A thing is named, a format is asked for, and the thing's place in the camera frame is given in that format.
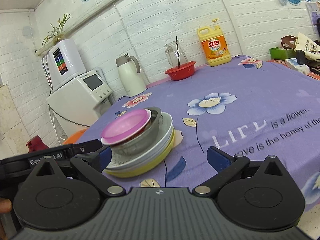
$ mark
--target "orange plastic stool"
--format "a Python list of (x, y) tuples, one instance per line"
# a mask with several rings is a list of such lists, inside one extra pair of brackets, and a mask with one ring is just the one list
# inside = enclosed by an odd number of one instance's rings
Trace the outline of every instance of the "orange plastic stool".
[(78, 132), (75, 132), (73, 135), (71, 135), (67, 140), (63, 142), (63, 144), (70, 144), (70, 143), (76, 143), (76, 141), (84, 134), (84, 132), (88, 128), (82, 129)]

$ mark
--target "red basket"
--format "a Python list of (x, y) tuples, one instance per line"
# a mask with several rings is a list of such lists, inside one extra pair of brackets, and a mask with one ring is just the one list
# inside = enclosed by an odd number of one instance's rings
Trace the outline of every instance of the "red basket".
[(180, 68), (170, 68), (165, 71), (172, 80), (182, 80), (188, 77), (191, 77), (195, 73), (195, 61), (190, 61), (180, 66)]

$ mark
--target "jug lid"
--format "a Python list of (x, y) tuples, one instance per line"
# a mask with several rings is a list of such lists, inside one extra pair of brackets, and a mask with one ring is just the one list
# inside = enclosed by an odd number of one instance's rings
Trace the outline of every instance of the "jug lid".
[(116, 59), (117, 67), (119, 67), (125, 63), (128, 63), (128, 53), (126, 53), (123, 56)]

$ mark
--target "display screen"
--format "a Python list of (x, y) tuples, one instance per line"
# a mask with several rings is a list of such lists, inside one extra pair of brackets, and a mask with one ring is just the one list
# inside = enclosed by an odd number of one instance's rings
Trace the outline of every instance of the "display screen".
[(59, 69), (60, 74), (63, 75), (65, 72), (68, 71), (68, 69), (67, 69), (66, 63), (64, 62), (64, 59), (62, 57), (60, 49), (57, 49), (53, 53), (53, 56), (56, 61), (56, 64), (57, 64), (57, 67)]
[(85, 78), (83, 81), (87, 84), (87, 86), (91, 90), (95, 90), (97, 87), (99, 87), (103, 84), (102, 81), (97, 77), (96, 74)]

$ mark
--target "human hand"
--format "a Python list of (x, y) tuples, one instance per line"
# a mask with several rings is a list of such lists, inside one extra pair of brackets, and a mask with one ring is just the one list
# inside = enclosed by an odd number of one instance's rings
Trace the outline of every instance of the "human hand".
[[(0, 214), (9, 213), (12, 210), (12, 203), (9, 199), (0, 198)], [(0, 223), (0, 239), (7, 240), (5, 231)]]

